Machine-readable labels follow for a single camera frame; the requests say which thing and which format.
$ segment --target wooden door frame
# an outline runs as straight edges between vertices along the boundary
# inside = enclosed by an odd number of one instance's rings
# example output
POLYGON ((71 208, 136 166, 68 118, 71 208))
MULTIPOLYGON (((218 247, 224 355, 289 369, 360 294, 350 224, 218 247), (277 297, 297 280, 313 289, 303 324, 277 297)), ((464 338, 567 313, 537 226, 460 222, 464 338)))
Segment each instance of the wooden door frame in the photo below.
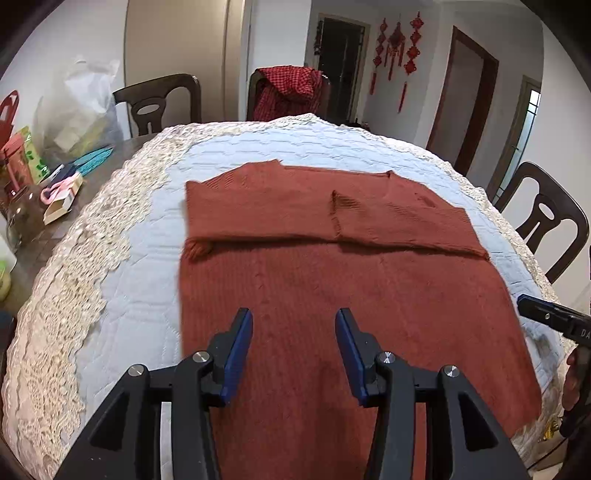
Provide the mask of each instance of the wooden door frame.
POLYGON ((467 175, 468 170, 470 170, 472 160, 474 160, 474 155, 476 154, 476 149, 482 138, 482 132, 486 125, 486 120, 488 119, 488 113, 491 109, 492 98, 495 93, 496 76, 499 70, 499 61, 459 28, 455 26, 453 27, 452 44, 450 46, 449 59, 447 61, 447 72, 445 74, 445 81, 443 82, 443 89, 441 90, 439 107, 437 108, 433 127, 431 128, 431 135, 429 136, 429 141, 427 143, 427 150, 431 150, 433 146, 435 133, 437 132, 437 127, 441 120, 457 41, 462 42, 483 60, 482 74, 480 76, 478 92, 474 102, 474 110, 472 111, 470 122, 468 123, 466 136, 464 137, 464 142, 460 148, 460 153, 458 153, 457 160, 454 164, 454 169, 465 176, 467 175))
POLYGON ((525 93, 532 89, 537 89, 537 92, 540 93, 542 89, 541 82, 523 75, 523 79, 521 80, 521 90, 519 90, 519 98, 517 100, 517 107, 515 108, 513 122, 511 123, 509 134, 507 135, 505 148, 503 148, 499 163, 496 165, 495 172, 492 174, 491 180, 486 187, 486 195, 490 201, 492 201, 499 190, 499 187, 505 178, 505 174, 507 173, 507 169, 511 164, 511 159, 513 158, 513 154, 517 147, 517 142, 521 136, 521 130, 525 122, 525 116, 527 114, 527 108, 530 102, 530 97, 525 95, 525 93))
MULTIPOLYGON (((361 45, 361 49, 359 50, 359 55, 357 56, 357 69, 355 72, 355 78, 353 79, 353 92, 351 94, 351 100, 349 104, 349 121, 352 122, 355 120, 355 116, 357 115, 357 108, 359 107, 359 95, 361 92, 361 82, 363 81, 363 71, 365 70, 365 59, 367 57, 368 51, 368 44, 369 44, 369 33, 371 30, 371 25, 367 23, 363 23, 357 20, 353 20, 352 18, 340 17, 338 15, 330 15, 324 13, 318 13, 318 20, 316 21, 316 25, 318 22, 324 21, 325 18, 330 20, 336 20, 339 22, 350 23, 353 25, 357 25, 359 27, 363 27, 363 41, 361 45)), ((318 69, 320 61, 320 55, 314 55, 313 66, 315 69, 318 69)))

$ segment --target window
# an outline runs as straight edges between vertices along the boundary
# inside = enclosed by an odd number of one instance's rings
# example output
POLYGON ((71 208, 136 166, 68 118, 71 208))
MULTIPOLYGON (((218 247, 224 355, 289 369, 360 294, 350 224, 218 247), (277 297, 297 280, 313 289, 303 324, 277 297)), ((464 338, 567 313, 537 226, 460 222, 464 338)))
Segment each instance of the window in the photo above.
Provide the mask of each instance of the window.
POLYGON ((507 169, 505 176, 503 177, 501 186, 496 191, 496 195, 492 201, 493 205, 497 203, 497 200, 501 197, 501 195, 507 188, 507 185, 509 185, 509 182, 511 181, 511 177, 515 173, 515 170, 517 170, 517 167, 521 163, 521 157, 523 157, 525 146, 527 145, 527 141, 530 139, 531 129, 534 126, 535 116, 538 114, 538 108, 540 107, 541 97, 542 96, 538 91, 530 89, 530 99, 527 105, 527 111, 525 113, 525 120, 521 127, 519 140, 517 141, 517 145, 514 145, 515 150, 513 152, 513 156, 511 157, 509 168, 507 169))

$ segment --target metal screw cap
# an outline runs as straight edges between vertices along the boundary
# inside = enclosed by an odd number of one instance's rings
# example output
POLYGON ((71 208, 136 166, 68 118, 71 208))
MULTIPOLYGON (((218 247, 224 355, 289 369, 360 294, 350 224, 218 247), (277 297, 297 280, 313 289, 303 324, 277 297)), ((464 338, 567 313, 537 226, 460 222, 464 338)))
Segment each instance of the metal screw cap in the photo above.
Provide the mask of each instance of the metal screw cap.
POLYGON ((392 352, 382 352, 378 355, 378 360, 383 364, 393 364, 396 356, 392 352))
POLYGON ((455 365, 446 365, 443 367, 443 373, 448 377, 456 378, 460 374, 460 369, 455 365))
POLYGON ((142 373, 144 373, 144 366, 140 364, 131 365, 127 373, 132 377, 139 377, 142 373))
POLYGON ((197 362, 198 364, 203 364, 209 360, 209 357, 210 357, 209 353, 207 353, 205 350, 203 350, 201 352, 195 352, 193 354, 193 361, 197 362))

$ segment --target red checkered cloth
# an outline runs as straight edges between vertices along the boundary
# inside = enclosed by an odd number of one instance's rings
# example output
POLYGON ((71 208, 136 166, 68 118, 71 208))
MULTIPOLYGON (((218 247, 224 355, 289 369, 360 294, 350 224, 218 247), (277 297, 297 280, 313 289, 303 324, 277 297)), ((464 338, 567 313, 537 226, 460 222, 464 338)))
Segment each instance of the red checkered cloth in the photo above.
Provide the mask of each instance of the red checkered cloth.
POLYGON ((267 82, 256 93, 254 120, 268 122, 275 118, 302 113, 316 113, 320 106, 322 72, 309 67, 281 66, 258 69, 267 82))

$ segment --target green package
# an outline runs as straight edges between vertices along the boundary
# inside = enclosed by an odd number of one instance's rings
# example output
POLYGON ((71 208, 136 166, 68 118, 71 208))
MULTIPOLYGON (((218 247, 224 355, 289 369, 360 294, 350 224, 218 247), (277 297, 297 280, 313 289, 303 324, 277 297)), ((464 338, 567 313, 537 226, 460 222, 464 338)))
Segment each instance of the green package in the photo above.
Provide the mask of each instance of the green package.
POLYGON ((29 127, 23 127, 18 132, 22 136, 31 176, 33 177, 35 184, 37 184, 49 175, 49 168, 43 163, 43 160, 37 154, 37 150, 31 139, 31 131, 29 130, 29 127))

